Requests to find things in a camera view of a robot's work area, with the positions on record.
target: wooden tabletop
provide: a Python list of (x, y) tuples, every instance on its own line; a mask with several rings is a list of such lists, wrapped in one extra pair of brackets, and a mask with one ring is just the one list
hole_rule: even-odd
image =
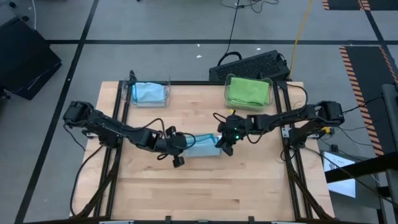
[[(112, 116), (117, 82), (103, 82), (96, 108)], [(282, 107), (283, 94), (280, 91)], [(303, 91), (289, 87), (291, 105), (301, 107)], [(124, 103), (119, 109), (119, 120)], [(224, 105), (224, 86), (172, 86), (167, 108), (136, 108), (131, 105), (127, 124), (143, 126), (162, 118), (166, 128), (192, 134), (216, 133), (218, 121), (212, 114), (229, 115)], [(260, 113), (276, 114), (275, 100)], [(238, 110), (245, 117), (252, 111)], [(152, 129), (160, 129), (154, 123)], [(308, 139), (307, 147), (318, 150), (316, 140)], [(98, 148), (97, 139), (89, 139), (85, 158)], [(164, 220), (235, 220), (293, 221), (294, 213), (288, 185), (286, 166), (280, 159), (282, 141), (279, 128), (262, 137), (259, 143), (247, 139), (234, 145), (234, 155), (185, 158), (185, 165), (173, 168), (172, 157), (162, 161), (157, 154), (123, 144), (121, 164), (114, 199), (112, 219)], [(73, 208), (79, 212), (98, 188), (103, 165), (103, 149), (82, 170), (76, 188)], [(309, 191), (329, 214), (334, 216), (321, 159), (313, 152), (302, 150), (302, 161)], [(297, 188), (301, 216), (305, 217), (302, 195)], [(101, 213), (104, 214), (104, 194)]]

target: green towel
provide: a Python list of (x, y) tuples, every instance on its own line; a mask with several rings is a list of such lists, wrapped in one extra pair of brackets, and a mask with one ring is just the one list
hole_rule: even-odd
[(228, 90), (228, 99), (231, 106), (259, 107), (269, 102), (269, 84), (260, 80), (245, 78), (231, 79)]

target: black metal frame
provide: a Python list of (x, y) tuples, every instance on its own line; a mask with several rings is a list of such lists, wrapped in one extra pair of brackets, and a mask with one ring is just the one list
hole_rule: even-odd
[[(155, 82), (155, 83), (160, 83), (160, 84), (168, 84), (169, 82)], [(224, 85), (224, 82), (202, 82), (202, 81), (171, 81), (171, 85)], [(119, 81), (118, 85), (118, 92), (116, 95), (116, 102), (114, 106), (114, 111), (113, 111), (113, 118), (118, 117), (119, 113), (119, 107), (120, 107), (120, 101), (121, 101), (121, 89), (123, 87), (123, 81)], [(282, 105), (280, 101), (280, 95), (279, 95), (279, 88), (282, 89), (284, 93), (284, 100), (286, 104), (287, 111), (291, 110), (291, 105), (290, 105), (290, 99), (289, 99), (289, 92), (287, 91), (287, 85), (285, 82), (276, 82), (274, 84), (274, 94), (275, 94), (275, 103), (277, 106), (277, 112), (282, 113)], [(124, 108), (123, 108), (123, 115), (122, 115), (122, 123), (126, 123), (127, 120), (127, 114), (129, 111), (129, 99), (126, 99), (126, 102), (124, 103)], [(284, 154), (285, 158), (290, 157), (290, 149), (289, 149), (289, 144), (286, 138), (281, 138), (282, 139), (282, 144), (284, 148)], [(120, 147), (116, 149), (116, 155), (114, 163), (117, 164), (117, 170), (119, 169), (120, 165), (120, 158), (121, 158), (121, 152), (122, 152), (122, 142), (123, 140), (120, 139)], [(105, 177), (107, 176), (108, 168), (109, 168), (109, 163), (111, 159), (111, 151), (112, 149), (106, 149), (106, 154), (104, 157), (104, 164), (102, 167), (101, 171), (101, 180), (100, 184), (103, 183)], [(297, 170), (298, 170), (298, 175), (300, 177), (300, 180), (304, 185), (306, 186), (306, 181), (305, 181), (305, 174), (304, 174), (304, 169), (303, 169), (303, 164), (301, 160), (301, 155), (300, 151), (296, 152), (296, 163), (297, 163)], [(287, 160), (286, 166), (288, 168), (288, 165), (292, 165), (291, 160)], [(106, 206), (106, 213), (105, 216), (100, 216), (100, 210), (101, 210), (101, 203), (102, 203), (102, 196), (98, 200), (95, 211), (93, 214), (93, 217), (71, 217), (70, 219), (66, 220), (51, 220), (51, 221), (44, 221), (44, 222), (37, 222), (37, 223), (46, 223), (46, 224), (62, 224), (62, 223), (99, 223), (99, 222), (104, 222), (104, 221), (112, 221), (111, 219), (111, 214), (112, 214), (112, 209), (113, 209), (113, 203), (114, 203), (114, 195), (116, 191), (116, 182), (117, 182), (117, 171), (116, 175), (114, 176), (113, 180), (111, 181), (111, 185), (109, 188), (109, 197), (108, 197), (108, 202)], [(305, 205), (305, 211), (306, 211), (306, 218), (301, 217), (300, 215), (300, 207), (299, 207), (299, 199), (297, 197), (297, 191), (296, 191), (296, 186), (295, 182), (293, 179), (288, 175), (289, 177), (289, 187), (290, 187), (290, 194), (292, 197), (292, 204), (293, 204), (293, 209), (294, 209), (294, 217), (296, 222), (300, 223), (313, 223), (313, 224), (318, 224), (318, 223), (339, 223), (339, 224), (355, 224), (353, 222), (343, 222), (343, 221), (338, 221), (338, 220), (320, 220), (320, 219), (314, 219), (312, 216), (312, 209), (310, 204), (307, 202), (305, 198), (303, 198), (304, 205)], [(172, 221), (172, 218), (170, 216), (166, 216), (165, 220), (134, 220), (134, 223), (164, 223), (164, 224), (170, 224), (170, 223), (214, 223), (214, 224), (227, 224), (227, 223), (233, 223), (233, 224), (255, 224), (255, 223), (274, 223), (274, 222), (257, 222), (255, 221), (254, 217), (248, 217), (247, 222), (231, 222), (231, 221), (209, 221), (209, 220), (201, 220), (201, 221), (195, 221), (195, 220), (187, 220), (187, 221)]]

